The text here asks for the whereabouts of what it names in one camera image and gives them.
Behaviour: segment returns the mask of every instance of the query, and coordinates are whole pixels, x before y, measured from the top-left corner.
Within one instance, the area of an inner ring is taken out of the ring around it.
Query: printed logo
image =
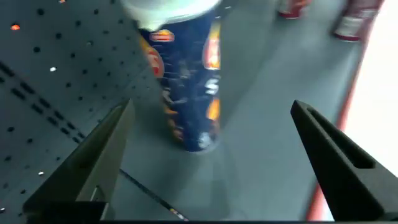
[[[220,57],[220,24],[217,22],[210,28],[209,36],[203,49],[203,66],[209,70],[219,70]]]
[[[182,140],[182,132],[180,130],[174,129],[173,134],[177,139]]]
[[[150,66],[152,67],[155,77],[162,78],[164,75],[164,63],[158,51],[151,47],[143,37],[140,38],[140,45],[143,49]]]
[[[212,140],[210,138],[209,133],[201,133],[198,139],[198,145],[202,149],[207,148],[212,144]]]
[[[220,100],[215,98],[207,108],[207,118],[217,121],[220,117]]]
[[[174,34],[169,30],[162,29],[151,33],[150,40],[155,42],[171,42],[174,41]]]
[[[176,111],[171,110],[167,105],[164,105],[164,111],[165,111],[167,114],[178,114]]]

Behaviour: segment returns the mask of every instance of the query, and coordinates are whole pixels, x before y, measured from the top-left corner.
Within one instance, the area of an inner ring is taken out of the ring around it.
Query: pegboard
[[[0,222],[16,223],[113,106],[139,114],[160,87],[118,1],[1,1],[0,29]]]

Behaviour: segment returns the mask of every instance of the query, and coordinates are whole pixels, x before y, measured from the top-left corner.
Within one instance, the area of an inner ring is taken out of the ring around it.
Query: red object
[[[297,19],[311,0],[280,0],[278,14],[286,19]]]
[[[339,19],[334,35],[342,40],[364,39],[384,0],[350,0]]]
[[[21,27],[18,24],[13,24],[11,30],[19,30]]]

